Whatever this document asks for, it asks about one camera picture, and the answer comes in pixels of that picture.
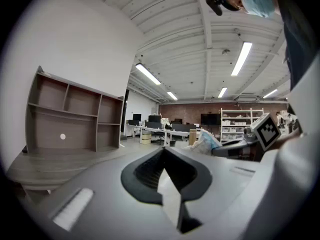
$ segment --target fluorescent light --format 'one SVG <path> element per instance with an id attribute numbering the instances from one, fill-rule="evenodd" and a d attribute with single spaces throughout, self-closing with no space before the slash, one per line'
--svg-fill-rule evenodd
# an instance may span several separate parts
<path id="1" fill-rule="evenodd" d="M 141 63 L 138 63 L 137 65 L 135 65 L 135 67 L 140 70 L 142 73 L 144 73 L 152 82 L 154 82 L 156 85 L 161 85 L 161 83 L 159 82 L 158 79 L 156 79 L 154 77 L 153 74 L 151 74 L 149 72 L 148 69 L 146 69 L 146 67 L 144 65 L 142 65 Z"/>
<path id="2" fill-rule="evenodd" d="M 237 76 L 242 68 L 242 66 L 244 65 L 248 54 L 251 50 L 252 47 L 252 42 L 244 42 L 242 45 L 242 49 L 238 58 L 238 61 L 236 62 L 234 69 L 231 73 L 231 76 Z"/>
<path id="3" fill-rule="evenodd" d="M 269 97 L 271 94 L 274 94 L 276 91 L 278 91 L 278 89 L 275 89 L 272 92 L 268 93 L 266 96 L 263 96 L 263 99 L 265 99 L 266 97 Z"/>
<path id="4" fill-rule="evenodd" d="M 225 92 L 226 92 L 227 89 L 228 89 L 227 87 L 223 87 L 223 88 L 221 89 L 221 91 L 220 91 L 220 94 L 219 94 L 218 98 L 221 98 L 221 97 L 225 94 Z"/>
<path id="5" fill-rule="evenodd" d="M 168 91 L 167 94 L 171 96 L 172 99 L 177 100 L 178 98 L 174 96 L 174 94 L 171 91 Z"/>

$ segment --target desk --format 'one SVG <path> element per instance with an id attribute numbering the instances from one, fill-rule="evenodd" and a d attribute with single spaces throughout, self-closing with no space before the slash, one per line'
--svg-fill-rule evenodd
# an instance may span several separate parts
<path id="1" fill-rule="evenodd" d="M 135 129 L 140 129 L 140 144 L 142 143 L 142 131 L 148 131 L 148 132 L 161 132 L 164 133 L 164 144 L 163 146 L 166 147 L 167 145 L 167 139 L 168 139 L 168 134 L 170 134 L 170 140 L 172 141 L 172 135 L 177 135 L 177 136 L 182 136 L 182 137 L 187 137 L 189 136 L 189 132 L 188 131 L 176 131 L 176 130 L 167 130 L 167 129 L 155 129 L 155 128 L 148 128 L 145 126 L 135 126 L 135 125 L 129 125 L 127 124 L 127 126 L 129 127 L 133 127 Z M 200 135 L 200 132 L 197 131 L 196 133 L 196 137 L 198 138 Z"/>

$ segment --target plastic bag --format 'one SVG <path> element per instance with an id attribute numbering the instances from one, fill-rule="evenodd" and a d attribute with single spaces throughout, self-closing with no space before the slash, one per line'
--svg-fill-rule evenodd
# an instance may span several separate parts
<path id="1" fill-rule="evenodd" d="M 218 147 L 222 147 L 222 144 L 211 133 L 201 129 L 199 140 L 192 146 L 185 147 L 185 149 L 211 156 L 211 150 Z"/>

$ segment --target wall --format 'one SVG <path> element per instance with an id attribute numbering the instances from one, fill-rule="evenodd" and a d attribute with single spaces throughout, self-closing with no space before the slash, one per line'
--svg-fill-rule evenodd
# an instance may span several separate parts
<path id="1" fill-rule="evenodd" d="M 82 85 L 124 96 L 143 34 L 103 0 L 35 0 L 2 55 L 0 147 L 7 170 L 25 146 L 28 93 L 39 65 Z"/>
<path id="2" fill-rule="evenodd" d="M 141 114 L 141 120 L 148 119 L 152 108 L 155 108 L 156 113 L 158 112 L 158 105 L 154 101 L 130 90 L 126 104 L 125 120 L 132 120 L 133 114 Z M 132 136 L 132 131 L 126 131 L 124 134 Z"/>
<path id="3" fill-rule="evenodd" d="M 159 105 L 159 113 L 163 118 L 169 118 L 173 121 L 175 118 L 182 118 L 183 123 L 200 124 L 201 114 L 217 114 L 224 110 L 253 110 L 264 109 L 265 113 L 271 113 L 276 119 L 276 112 L 287 110 L 286 104 L 279 103 L 239 103 L 239 107 L 235 103 L 203 103 L 203 104 L 173 104 Z"/>

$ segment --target white shelving unit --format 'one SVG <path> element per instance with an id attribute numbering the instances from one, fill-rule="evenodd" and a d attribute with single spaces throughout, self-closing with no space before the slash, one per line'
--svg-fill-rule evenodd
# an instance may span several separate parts
<path id="1" fill-rule="evenodd" d="M 244 128 L 251 126 L 251 124 L 262 116 L 264 113 L 264 109 L 247 109 L 247 110 L 225 110 L 221 108 L 221 133 L 220 133 L 220 142 L 227 142 L 230 140 L 238 139 L 237 136 L 243 136 Z M 231 121 L 235 121 L 235 123 L 242 123 L 243 125 L 235 125 L 231 124 Z"/>

